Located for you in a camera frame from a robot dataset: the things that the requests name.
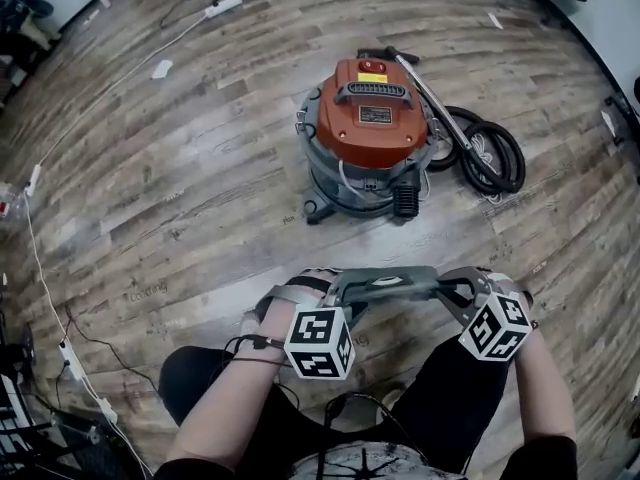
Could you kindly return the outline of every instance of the black pants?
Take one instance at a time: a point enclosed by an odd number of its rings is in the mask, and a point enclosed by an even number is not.
[[[212,374],[220,363],[230,357],[222,350],[184,347],[167,358],[160,374],[160,395],[178,425],[215,380]],[[459,473],[493,418],[508,370],[508,363],[476,360],[456,336],[433,351],[391,413],[430,465]],[[284,472],[322,446],[357,440],[409,444],[388,419],[360,432],[326,430],[298,412],[274,386],[238,475],[262,478],[269,476],[267,472]]]

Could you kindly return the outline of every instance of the forearm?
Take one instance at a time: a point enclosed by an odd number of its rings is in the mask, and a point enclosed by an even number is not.
[[[525,442],[543,436],[576,438],[573,402],[542,333],[535,330],[516,356]]]
[[[286,337],[293,305],[269,310],[257,334],[279,340]],[[281,363],[282,350],[243,347],[237,359]],[[209,387],[183,422],[168,460],[198,457],[234,470],[242,458],[260,418],[265,400],[280,369],[277,365],[232,361]]]

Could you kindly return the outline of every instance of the person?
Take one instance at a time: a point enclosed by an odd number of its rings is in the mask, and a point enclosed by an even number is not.
[[[332,276],[304,275],[325,281]],[[301,289],[318,299],[324,295]],[[524,297],[521,302],[526,305]],[[257,334],[284,340],[294,312],[292,302],[274,299]],[[453,337],[427,358],[391,408],[393,418],[343,433],[302,415],[274,386],[282,350],[255,350],[248,343],[235,356],[240,361],[232,357],[184,347],[163,364],[160,395],[180,428],[157,480],[461,479],[510,367],[476,360]],[[518,350],[515,368],[524,445],[511,455],[501,479],[577,479],[571,397],[539,329]]]

